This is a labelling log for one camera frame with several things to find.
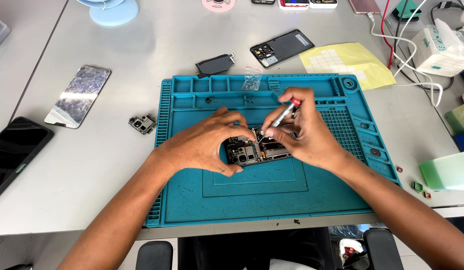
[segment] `red cable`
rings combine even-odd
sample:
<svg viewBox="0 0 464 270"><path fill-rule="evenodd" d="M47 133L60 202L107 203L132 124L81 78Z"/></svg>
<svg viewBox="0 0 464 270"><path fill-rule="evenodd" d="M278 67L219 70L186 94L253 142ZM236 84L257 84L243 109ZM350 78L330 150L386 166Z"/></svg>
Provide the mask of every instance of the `red cable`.
<svg viewBox="0 0 464 270"><path fill-rule="evenodd" d="M384 21L387 15L388 4L390 4L390 0L387 1L387 5L385 6L385 10L384 10L384 15L382 16L382 25L380 26L380 30L382 31L382 34L384 34ZM390 69L390 67L392 66L392 57L394 56L394 47L392 47L390 43L388 43L385 37L384 37L384 40L385 40L385 43L387 43L387 45L390 47L390 59L388 60L388 66L387 66L388 69Z"/></svg>

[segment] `precision screwdriver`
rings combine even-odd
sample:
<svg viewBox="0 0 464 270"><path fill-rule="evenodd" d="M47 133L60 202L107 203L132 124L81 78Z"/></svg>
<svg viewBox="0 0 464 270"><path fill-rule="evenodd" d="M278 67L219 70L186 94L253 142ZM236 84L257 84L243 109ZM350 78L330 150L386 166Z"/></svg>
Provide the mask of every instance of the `precision screwdriver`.
<svg viewBox="0 0 464 270"><path fill-rule="evenodd" d="M297 100L295 98L291 98L290 105L285 108L285 110L275 119L275 121L270 125L270 127L277 127L278 125L280 125L282 120L293 110L293 108L300 107L301 104L302 101ZM257 143L260 143L263 140L263 138L265 138L265 134Z"/></svg>

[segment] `yellow sheet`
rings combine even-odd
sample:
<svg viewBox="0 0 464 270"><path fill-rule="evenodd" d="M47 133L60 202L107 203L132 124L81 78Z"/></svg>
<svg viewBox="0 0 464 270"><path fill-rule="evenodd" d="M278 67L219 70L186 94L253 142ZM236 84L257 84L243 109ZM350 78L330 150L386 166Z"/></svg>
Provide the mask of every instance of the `yellow sheet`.
<svg viewBox="0 0 464 270"><path fill-rule="evenodd" d="M358 42L312 48L300 59L307 73L353 74L362 90L396 83L392 72Z"/></svg>

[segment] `small plastic bag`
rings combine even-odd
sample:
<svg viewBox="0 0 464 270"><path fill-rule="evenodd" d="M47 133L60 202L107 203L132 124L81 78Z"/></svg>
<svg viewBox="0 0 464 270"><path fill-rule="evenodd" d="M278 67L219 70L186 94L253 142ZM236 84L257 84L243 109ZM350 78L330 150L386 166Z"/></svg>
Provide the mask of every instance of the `small plastic bag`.
<svg viewBox="0 0 464 270"><path fill-rule="evenodd" d="M254 67L245 67L245 82L242 90L258 91L264 71Z"/></svg>

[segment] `pink round object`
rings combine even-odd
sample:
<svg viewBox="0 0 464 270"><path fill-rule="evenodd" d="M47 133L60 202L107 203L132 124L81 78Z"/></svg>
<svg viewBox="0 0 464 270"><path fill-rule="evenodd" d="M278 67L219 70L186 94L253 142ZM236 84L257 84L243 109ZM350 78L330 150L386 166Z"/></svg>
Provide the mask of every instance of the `pink round object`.
<svg viewBox="0 0 464 270"><path fill-rule="evenodd" d="M222 3L217 3L214 0L202 0L202 4L206 9L210 11L225 12L231 10L233 6L235 6L235 0L225 0Z"/></svg>

